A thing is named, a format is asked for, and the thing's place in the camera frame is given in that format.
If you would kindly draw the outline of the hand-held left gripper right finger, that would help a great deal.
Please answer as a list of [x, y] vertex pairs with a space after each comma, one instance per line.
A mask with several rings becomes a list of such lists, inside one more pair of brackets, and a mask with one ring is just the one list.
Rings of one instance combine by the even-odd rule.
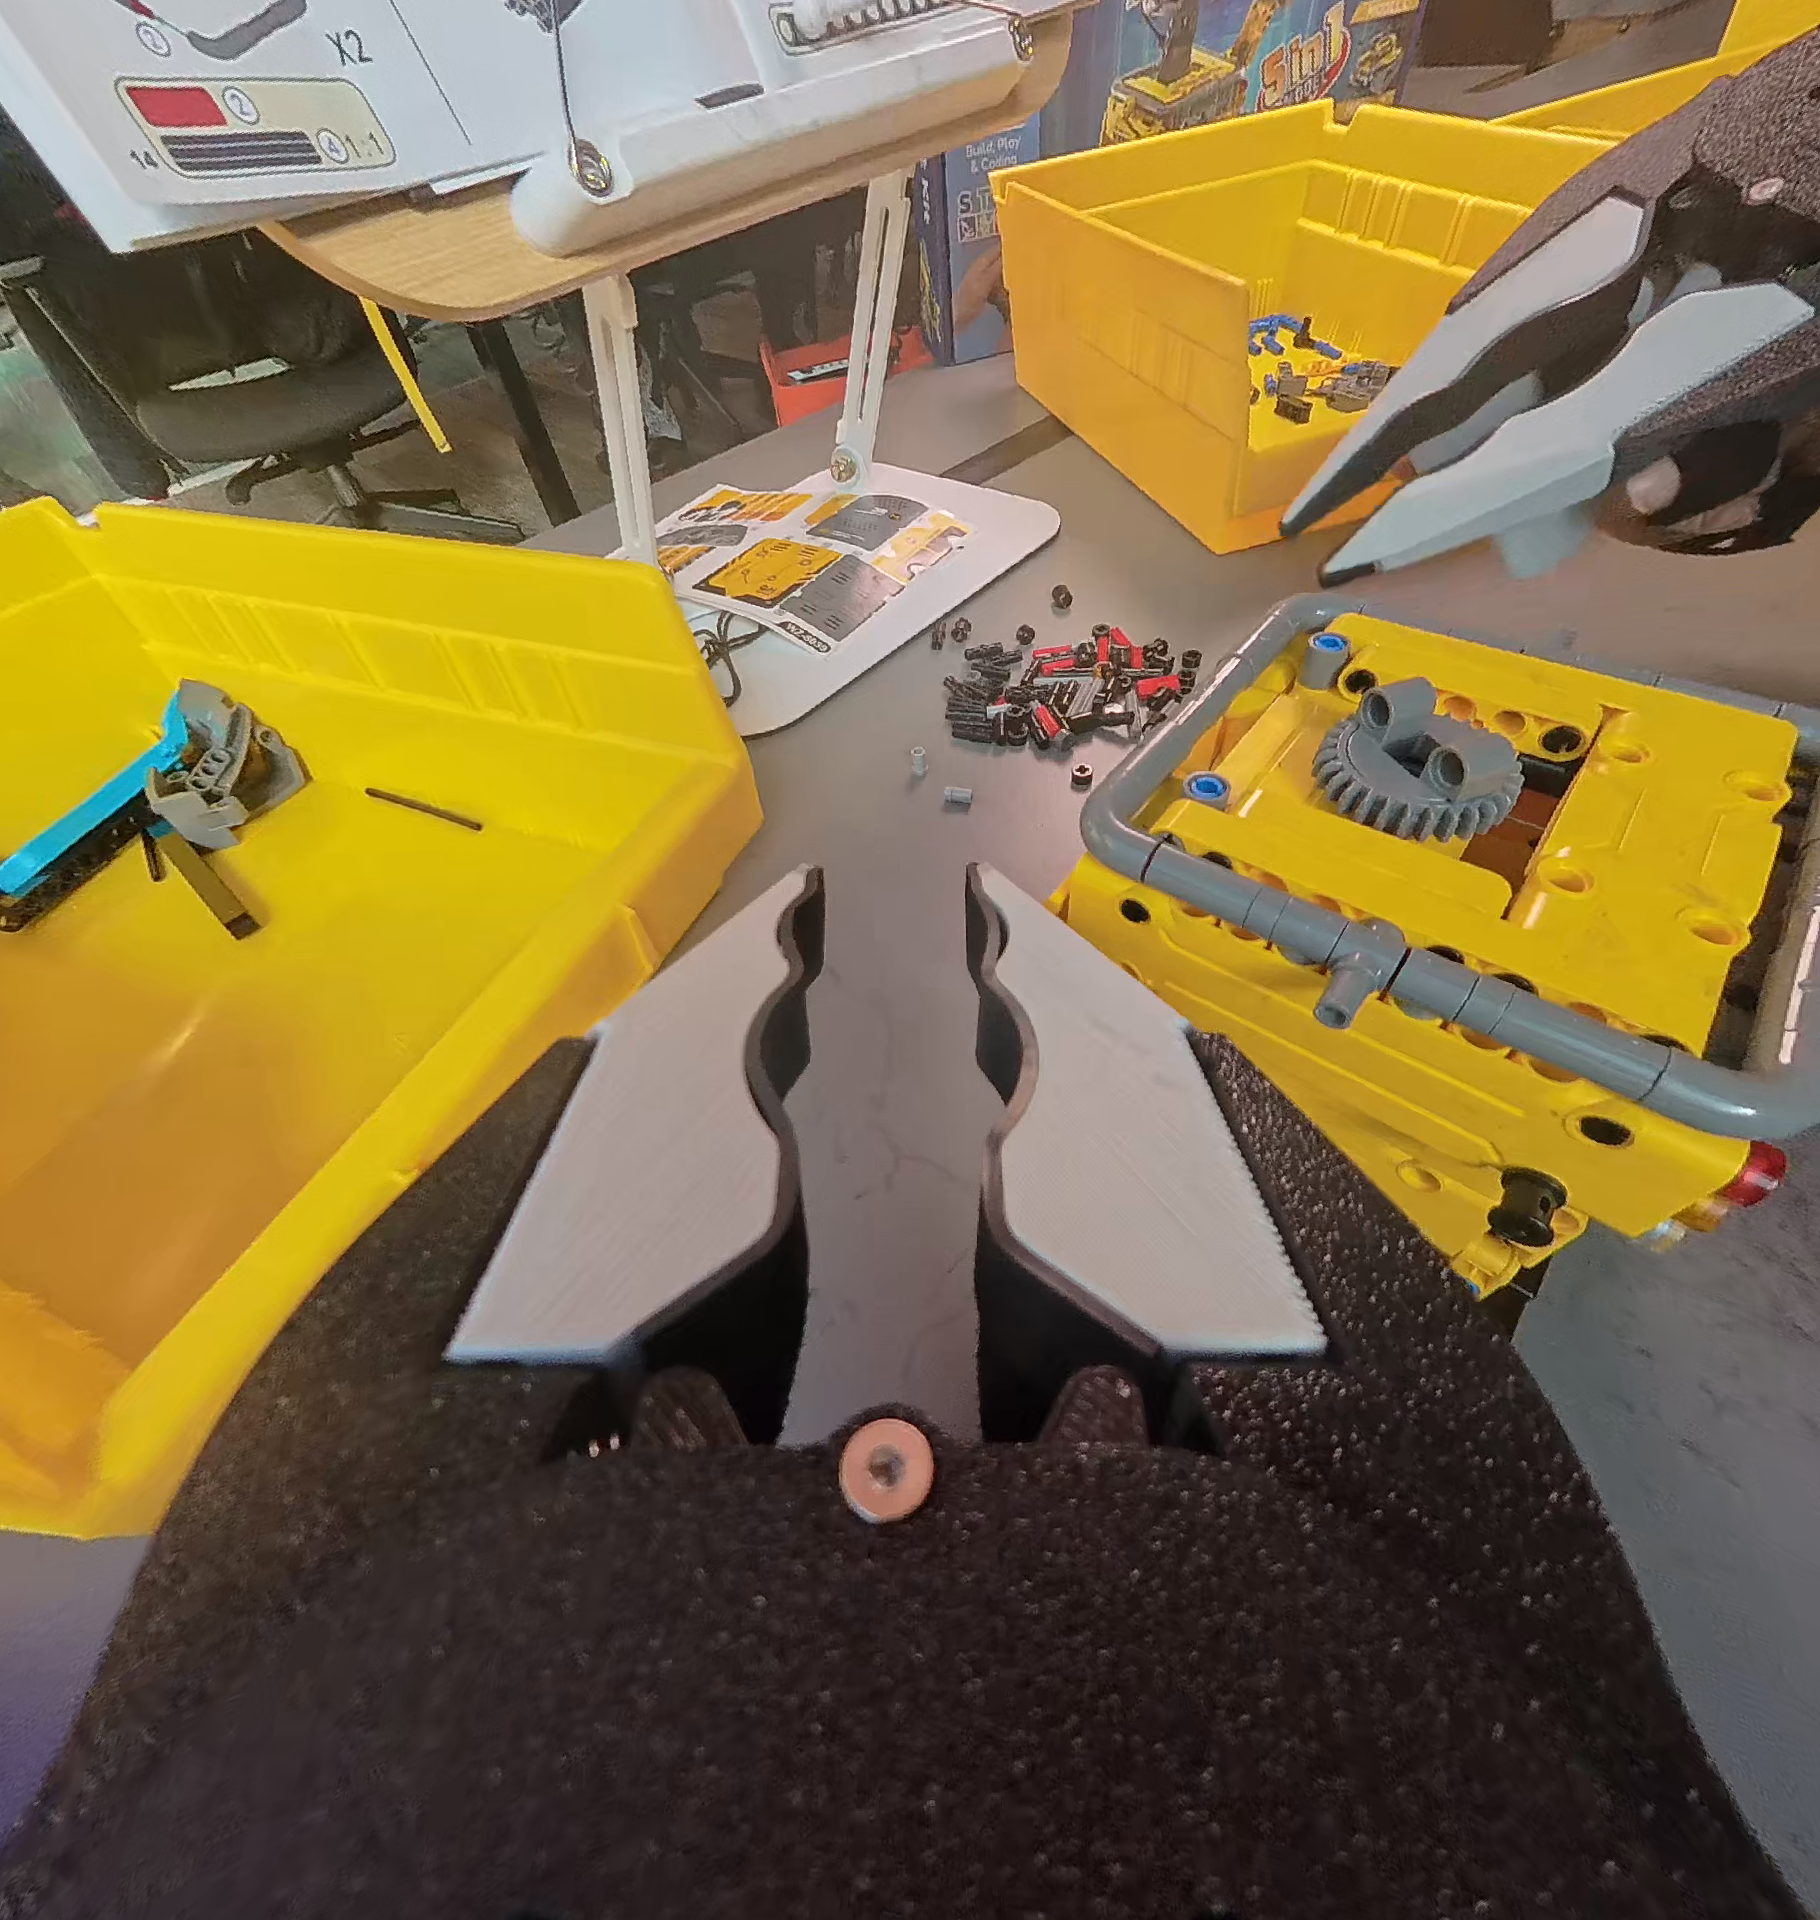
[[986, 861], [967, 867], [992, 1241], [1149, 1362], [1308, 1362], [1316, 1316], [1191, 1027]]

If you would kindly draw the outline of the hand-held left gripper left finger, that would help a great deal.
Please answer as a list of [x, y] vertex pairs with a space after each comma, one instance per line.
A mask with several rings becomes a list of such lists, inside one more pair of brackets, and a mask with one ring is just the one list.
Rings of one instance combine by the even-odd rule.
[[587, 1034], [584, 1069], [446, 1344], [489, 1363], [796, 1363], [823, 869], [792, 869]]

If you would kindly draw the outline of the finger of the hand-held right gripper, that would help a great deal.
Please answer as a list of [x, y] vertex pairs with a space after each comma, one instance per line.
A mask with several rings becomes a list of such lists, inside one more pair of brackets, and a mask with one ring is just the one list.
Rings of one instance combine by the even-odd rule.
[[1651, 224], [1651, 205], [1603, 194], [1456, 301], [1284, 513], [1284, 533], [1326, 520], [1394, 468], [1428, 479], [1463, 459], [1547, 396], [1568, 353], [1616, 344]]
[[1801, 330], [1814, 306], [1783, 284], [1694, 292], [1642, 323], [1568, 394], [1499, 423], [1479, 448], [1410, 479], [1329, 553], [1324, 586], [1439, 559], [1480, 538], [1524, 544], [1588, 532], [1617, 450], [1665, 407]]

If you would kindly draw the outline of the yellow and black lego model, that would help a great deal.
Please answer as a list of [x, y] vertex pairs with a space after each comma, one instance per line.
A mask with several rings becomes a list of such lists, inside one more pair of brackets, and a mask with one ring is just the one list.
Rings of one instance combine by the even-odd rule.
[[1050, 906], [1475, 1295], [1783, 1185], [1820, 1123], [1820, 713], [1321, 593], [1181, 692]]

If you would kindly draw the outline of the pile of black red pins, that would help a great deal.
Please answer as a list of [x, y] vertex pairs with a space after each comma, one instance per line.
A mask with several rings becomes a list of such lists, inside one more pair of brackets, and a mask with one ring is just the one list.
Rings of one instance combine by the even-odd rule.
[[1185, 705], [1203, 664], [1199, 650], [1137, 643], [1111, 624], [1069, 643], [1039, 643], [1030, 625], [1008, 639], [978, 639], [957, 616], [933, 624], [924, 645], [953, 651], [943, 676], [953, 743], [1050, 757], [1101, 734], [1139, 741]]

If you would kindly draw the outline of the black and blue lego piece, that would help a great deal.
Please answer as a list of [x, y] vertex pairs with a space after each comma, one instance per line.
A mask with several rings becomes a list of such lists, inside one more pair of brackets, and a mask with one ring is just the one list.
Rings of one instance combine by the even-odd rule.
[[206, 680], [181, 680], [152, 745], [0, 859], [0, 933], [41, 924], [139, 847], [153, 880], [179, 874], [246, 940], [260, 919], [213, 856], [307, 782], [298, 750], [252, 708]]

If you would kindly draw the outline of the empty yellow plastic bin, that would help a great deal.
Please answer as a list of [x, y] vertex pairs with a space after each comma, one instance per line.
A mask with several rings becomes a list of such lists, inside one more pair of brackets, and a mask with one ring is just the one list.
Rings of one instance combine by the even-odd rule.
[[1739, 73], [1739, 65], [1733, 55], [1692, 59], [1611, 87], [1580, 91], [1538, 109], [1521, 109], [1495, 117], [1492, 126], [1621, 141], [1683, 109], [1713, 81]]

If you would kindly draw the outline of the heap of grey blue pieces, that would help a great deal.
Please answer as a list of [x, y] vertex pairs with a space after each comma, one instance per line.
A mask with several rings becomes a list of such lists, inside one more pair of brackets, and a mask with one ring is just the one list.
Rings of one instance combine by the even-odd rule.
[[1250, 403], [1291, 423], [1316, 408], [1362, 413], [1383, 393], [1397, 363], [1339, 349], [1311, 316], [1258, 313], [1246, 323]]

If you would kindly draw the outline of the blue robot kit box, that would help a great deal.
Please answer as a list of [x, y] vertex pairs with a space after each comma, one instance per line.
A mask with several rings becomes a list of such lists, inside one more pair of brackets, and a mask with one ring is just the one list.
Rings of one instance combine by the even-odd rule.
[[922, 352], [960, 365], [1012, 349], [995, 174], [1269, 109], [1394, 103], [1426, 3], [1101, 3], [1042, 111], [922, 158], [909, 188]]

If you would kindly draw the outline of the yellow grey sticker sheet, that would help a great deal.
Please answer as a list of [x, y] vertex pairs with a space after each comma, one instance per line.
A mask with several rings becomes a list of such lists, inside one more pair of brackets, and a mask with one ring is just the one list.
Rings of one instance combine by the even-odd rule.
[[658, 529], [658, 563], [714, 650], [774, 634], [829, 657], [974, 533], [957, 514], [889, 491], [718, 486]]

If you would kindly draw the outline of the white stand pole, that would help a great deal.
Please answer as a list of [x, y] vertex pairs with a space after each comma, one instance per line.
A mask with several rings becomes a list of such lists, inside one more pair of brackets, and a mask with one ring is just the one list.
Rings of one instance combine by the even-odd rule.
[[850, 325], [844, 399], [829, 459], [838, 491], [869, 484], [874, 441], [897, 332], [897, 288], [909, 231], [909, 168], [869, 182], [866, 216], [857, 253], [857, 286]]
[[636, 296], [624, 271], [582, 286], [589, 365], [608, 465], [611, 504], [620, 533], [618, 553], [658, 566], [658, 514], [652, 503], [649, 437], [641, 399], [636, 353]]

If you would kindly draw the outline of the red storage box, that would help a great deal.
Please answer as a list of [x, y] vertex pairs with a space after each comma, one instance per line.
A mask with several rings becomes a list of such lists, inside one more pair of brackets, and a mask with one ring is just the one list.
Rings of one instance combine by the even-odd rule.
[[758, 338], [758, 358], [768, 383], [774, 425], [788, 427], [813, 413], [841, 411], [848, 389], [853, 337], [778, 349]]

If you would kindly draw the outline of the white page holder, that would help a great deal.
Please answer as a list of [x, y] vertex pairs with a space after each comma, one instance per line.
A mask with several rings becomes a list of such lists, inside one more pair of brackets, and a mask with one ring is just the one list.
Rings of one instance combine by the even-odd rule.
[[563, 258], [1003, 103], [1064, 5], [541, 5], [558, 145], [510, 189]]

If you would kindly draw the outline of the black office chair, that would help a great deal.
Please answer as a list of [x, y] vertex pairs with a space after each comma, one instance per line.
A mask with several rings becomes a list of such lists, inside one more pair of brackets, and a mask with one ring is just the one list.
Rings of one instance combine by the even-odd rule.
[[359, 299], [257, 233], [114, 253], [0, 105], [0, 288], [123, 497], [241, 462], [236, 507], [310, 474], [330, 524], [518, 544], [451, 488], [370, 491], [354, 459], [416, 419]]

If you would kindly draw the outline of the open instruction booklet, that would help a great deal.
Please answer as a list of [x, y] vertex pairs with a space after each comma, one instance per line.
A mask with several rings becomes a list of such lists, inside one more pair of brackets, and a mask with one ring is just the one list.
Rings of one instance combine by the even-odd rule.
[[575, 5], [3, 3], [0, 109], [117, 253], [518, 174]]

